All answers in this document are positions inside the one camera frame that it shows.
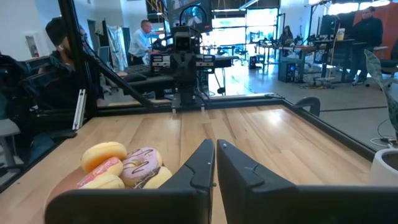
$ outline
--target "window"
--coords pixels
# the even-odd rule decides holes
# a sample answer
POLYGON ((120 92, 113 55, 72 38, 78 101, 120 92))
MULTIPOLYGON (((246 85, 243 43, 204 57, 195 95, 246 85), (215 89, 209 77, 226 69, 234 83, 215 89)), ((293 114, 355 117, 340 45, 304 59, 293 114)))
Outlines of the window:
POLYGON ((329 15, 337 15, 339 13, 348 13, 357 11, 358 3, 332 4, 329 8, 329 15))
POLYGON ((368 8, 369 6, 371 6, 371 5, 372 5, 371 2, 362 2, 362 3, 359 5, 359 10, 364 10, 364 9, 368 8))
POLYGON ((246 18, 247 26, 272 26, 276 23, 278 9, 251 9, 246 18))
POLYGON ((213 19, 213 27, 214 28, 238 27, 238 26, 245 26, 245 25, 246 25, 246 18, 244 18, 244 17, 213 19))
POLYGON ((373 7, 386 6, 388 4, 390 4, 390 1, 388 0, 380 0, 371 3, 373 7))
POLYGON ((203 35, 203 44, 206 46, 244 44, 244 42, 244 27, 213 29, 212 32, 203 35))
POLYGON ((320 2, 320 0, 309 0, 308 1, 309 4, 316 4, 318 2, 320 2))
POLYGON ((274 36, 274 27, 248 27, 246 30, 246 43, 250 43, 251 35, 253 36, 253 41, 264 40, 264 38, 270 39, 274 36))

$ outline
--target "potted plant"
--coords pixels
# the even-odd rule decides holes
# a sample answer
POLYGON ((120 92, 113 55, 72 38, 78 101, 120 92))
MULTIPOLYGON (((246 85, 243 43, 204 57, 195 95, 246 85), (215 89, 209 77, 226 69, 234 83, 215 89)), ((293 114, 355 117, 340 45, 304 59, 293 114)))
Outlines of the potted plant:
MULTIPOLYGON (((372 78, 379 84, 387 100, 388 112, 392 127, 398 133, 398 102, 392 97, 387 84, 383 83, 380 60, 370 51, 364 51, 366 68, 372 78)), ((373 159, 369 183, 374 185, 398 185, 398 149, 390 145, 376 153, 373 159)))

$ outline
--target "white pot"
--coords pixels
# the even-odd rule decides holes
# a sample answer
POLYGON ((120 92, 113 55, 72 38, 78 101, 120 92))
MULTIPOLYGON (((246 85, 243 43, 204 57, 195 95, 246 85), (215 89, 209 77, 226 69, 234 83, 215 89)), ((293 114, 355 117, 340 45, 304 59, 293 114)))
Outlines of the white pot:
POLYGON ((383 149, 376 153, 369 175, 369 184, 398 186, 398 170, 383 160, 383 157, 388 154, 398 154, 398 149, 383 149))

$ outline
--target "black hat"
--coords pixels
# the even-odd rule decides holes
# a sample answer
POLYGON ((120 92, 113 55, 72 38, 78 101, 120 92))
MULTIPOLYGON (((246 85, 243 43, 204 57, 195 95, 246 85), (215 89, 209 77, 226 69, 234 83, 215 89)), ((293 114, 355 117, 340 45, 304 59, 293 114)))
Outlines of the black hat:
POLYGON ((60 45, 67 36, 67 29, 62 17, 53 18, 45 27, 45 31, 55 46, 60 45))

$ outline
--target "glazed donut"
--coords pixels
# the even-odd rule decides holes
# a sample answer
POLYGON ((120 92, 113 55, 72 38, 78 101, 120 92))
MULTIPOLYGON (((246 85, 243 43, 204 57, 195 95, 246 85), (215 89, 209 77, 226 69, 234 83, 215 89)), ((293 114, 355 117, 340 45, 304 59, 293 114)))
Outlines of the glazed donut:
POLYGON ((123 189, 123 181, 116 175, 101 175, 80 189, 123 189))
POLYGON ((145 177, 138 181, 132 188, 134 189, 157 189, 167 180, 172 173, 166 167, 158 167, 150 171, 145 177))
POLYGON ((113 174, 119 176, 123 171, 123 163, 117 157, 112 157, 104 161, 101 165, 87 174, 79 183, 77 183, 78 187, 82 187, 85 184, 93 181, 100 175, 108 175, 113 174))
POLYGON ((81 168, 89 173, 110 157, 121 161, 126 158, 126 148, 118 142, 104 142, 89 149, 81 157, 81 168))
POLYGON ((162 157, 156 149, 143 147, 130 152, 123 160, 123 171, 120 178, 126 186, 131 187, 162 164, 162 157))

